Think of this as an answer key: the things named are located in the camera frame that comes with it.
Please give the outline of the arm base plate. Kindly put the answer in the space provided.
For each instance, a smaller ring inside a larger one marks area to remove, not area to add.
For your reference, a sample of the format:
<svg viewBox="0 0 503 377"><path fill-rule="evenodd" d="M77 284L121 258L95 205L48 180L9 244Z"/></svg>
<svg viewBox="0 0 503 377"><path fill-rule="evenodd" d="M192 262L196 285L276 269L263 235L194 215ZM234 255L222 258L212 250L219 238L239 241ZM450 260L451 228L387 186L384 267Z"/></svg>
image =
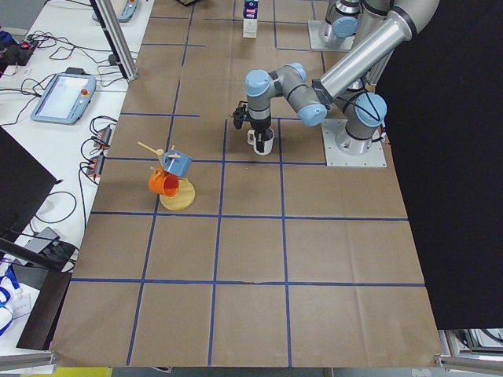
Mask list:
<svg viewBox="0 0 503 377"><path fill-rule="evenodd" d="M346 119L326 119L321 123L327 167L385 168L387 166L377 130L370 139L352 138L346 129Z"/></svg>
<svg viewBox="0 0 503 377"><path fill-rule="evenodd" d="M332 28L323 20L309 20L307 23L310 49L313 51L348 52L354 42L354 36L340 38L332 33Z"/></svg>

